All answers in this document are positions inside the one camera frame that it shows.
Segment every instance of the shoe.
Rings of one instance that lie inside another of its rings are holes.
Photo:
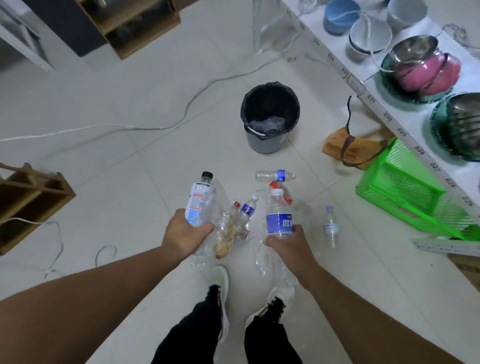
[[[213,267],[210,272],[208,285],[207,297],[216,294],[217,303],[222,311],[222,330],[218,335],[218,342],[222,343],[227,338],[229,327],[227,312],[225,311],[225,302],[230,289],[230,278],[228,277],[227,269],[224,266]]]
[[[262,317],[276,324],[285,316],[293,304],[295,298],[295,288],[274,287],[267,298],[267,305],[260,311],[250,315],[245,323],[245,328],[253,322],[255,316]]]

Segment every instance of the black bottle cap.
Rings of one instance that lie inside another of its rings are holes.
[[[203,172],[202,173],[202,178],[203,177],[206,177],[206,178],[209,178],[209,179],[213,179],[213,173],[212,172]]]

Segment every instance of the left hand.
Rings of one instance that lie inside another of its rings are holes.
[[[197,250],[213,229],[211,222],[193,227],[185,218],[185,209],[179,208],[168,222],[162,246],[170,247],[178,253],[180,263]]]

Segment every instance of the green plastic basket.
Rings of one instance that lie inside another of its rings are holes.
[[[478,225],[399,140],[365,171],[356,192],[421,231],[480,240]]]

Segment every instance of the hand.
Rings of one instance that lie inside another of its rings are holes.
[[[319,265],[307,243],[303,227],[294,225],[293,234],[285,240],[269,236],[265,240],[265,245],[272,247],[278,253],[300,284],[310,291],[310,282],[316,277]]]
[[[213,229],[214,225],[211,222],[193,227],[185,218],[185,209],[179,208],[168,222],[162,247],[172,248],[177,254],[178,264],[180,264],[197,250]]]

